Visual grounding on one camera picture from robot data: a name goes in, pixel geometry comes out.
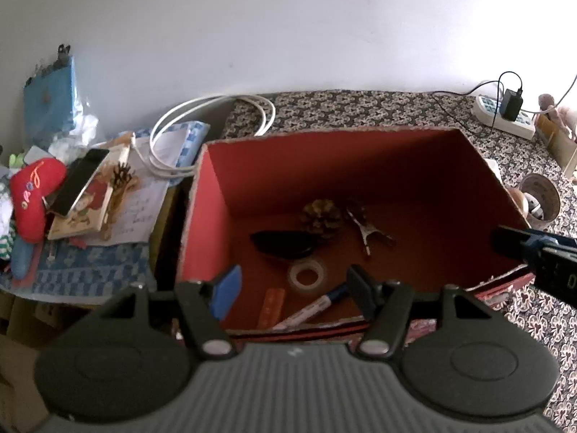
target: orange eraser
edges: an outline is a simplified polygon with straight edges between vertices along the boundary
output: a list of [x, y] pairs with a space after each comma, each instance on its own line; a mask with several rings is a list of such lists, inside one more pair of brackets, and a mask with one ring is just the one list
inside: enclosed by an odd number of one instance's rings
[[285, 302], [284, 288], [269, 288], [264, 295], [263, 307], [260, 310], [258, 330], [270, 329], [281, 320], [281, 311]]

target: white cable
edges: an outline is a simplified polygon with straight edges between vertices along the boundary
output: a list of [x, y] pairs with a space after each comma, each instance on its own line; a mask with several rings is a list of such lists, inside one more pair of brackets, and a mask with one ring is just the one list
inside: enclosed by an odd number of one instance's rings
[[548, 112], [554, 111], [557, 108], [557, 106], [561, 103], [561, 101], [563, 101], [565, 99], [565, 96], [567, 94], [569, 94], [569, 91], [571, 91], [571, 89], [573, 89], [573, 86], [575, 86], [576, 81], [577, 81], [577, 75], [575, 75], [575, 78], [573, 79], [571, 86], [569, 86], [569, 89], [565, 92], [565, 94], [562, 96], [562, 98], [559, 99], [559, 101], [557, 101], [557, 103], [555, 105], [553, 105], [552, 107], [549, 107], [546, 111], [527, 111], [526, 109], [521, 109], [521, 112], [526, 112], [526, 114], [547, 114]]
[[[196, 165], [192, 166], [184, 166], [184, 167], [174, 167], [165, 163], [155, 151], [155, 146], [158, 142], [158, 139], [162, 136], [162, 134], [168, 130], [172, 125], [182, 120], [189, 114], [192, 114], [194, 111], [198, 109], [202, 109], [203, 107], [209, 106], [215, 102], [224, 101], [227, 99], [239, 99], [244, 102], [248, 102], [249, 104], [254, 105], [260, 112], [261, 115], [261, 124], [259, 129], [255, 132], [255, 137], [260, 137], [264, 135], [272, 124], [275, 122], [276, 117], [276, 108], [275, 105], [266, 97], [257, 96], [257, 95], [236, 95], [236, 96], [204, 96], [204, 97], [197, 97], [196, 99], [191, 99], [190, 101], [183, 102], [176, 107], [170, 109], [166, 114], [164, 114], [158, 122], [152, 128], [150, 132], [150, 138], [148, 141], [148, 145], [150, 148], [148, 161], [143, 157], [143, 155], [138, 150], [136, 146], [136, 137], [132, 135], [131, 139], [131, 146], [138, 154], [138, 157], [142, 161], [142, 163], [146, 166], [146, 168], [155, 176], [165, 179], [172, 179], [172, 178], [180, 178], [180, 177], [190, 177], [194, 176], [196, 172]], [[195, 105], [191, 109], [188, 109], [186, 112], [179, 114], [174, 119], [168, 121], [164, 126], [162, 126], [166, 120], [171, 117], [172, 114], [179, 111], [180, 109], [186, 107], [187, 105], [195, 104], [197, 102], [201, 102], [200, 104]], [[267, 113], [264, 111], [263, 107], [260, 103], [267, 104], [270, 108], [270, 118], [267, 119]]]

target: white wall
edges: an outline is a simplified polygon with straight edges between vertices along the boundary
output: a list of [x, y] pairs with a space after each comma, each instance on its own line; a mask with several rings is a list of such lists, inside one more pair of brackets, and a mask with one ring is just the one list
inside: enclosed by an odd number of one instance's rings
[[21, 86], [65, 41], [112, 133], [214, 92], [463, 90], [504, 70], [536, 107], [577, 73], [576, 21], [575, 0], [0, 0], [0, 143], [19, 145]]

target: gray ribbed surface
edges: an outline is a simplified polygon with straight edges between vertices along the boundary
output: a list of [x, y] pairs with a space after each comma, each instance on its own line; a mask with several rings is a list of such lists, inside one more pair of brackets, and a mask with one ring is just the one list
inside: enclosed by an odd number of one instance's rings
[[386, 364], [353, 357], [344, 345], [246, 345], [241, 355], [204, 363], [162, 410], [117, 425], [50, 418], [41, 433], [546, 433], [541, 416], [475, 425], [417, 403]]

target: white paper sheet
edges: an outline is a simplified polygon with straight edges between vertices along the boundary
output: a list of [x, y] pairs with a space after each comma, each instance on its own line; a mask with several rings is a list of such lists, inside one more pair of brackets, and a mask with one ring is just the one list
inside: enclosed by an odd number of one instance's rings
[[[176, 166], [187, 134], [186, 128], [165, 132], [155, 145], [155, 152], [165, 163]], [[150, 151], [148, 140], [148, 137], [136, 140], [138, 150], [145, 159], [148, 159]], [[116, 223], [113, 224], [110, 240], [103, 241], [97, 235], [92, 238], [86, 236], [85, 241], [89, 246], [146, 242], [150, 238], [168, 189], [168, 180], [159, 179], [152, 175], [132, 150], [128, 163], [140, 178], [140, 186], [137, 191], [126, 195], [120, 215]]]

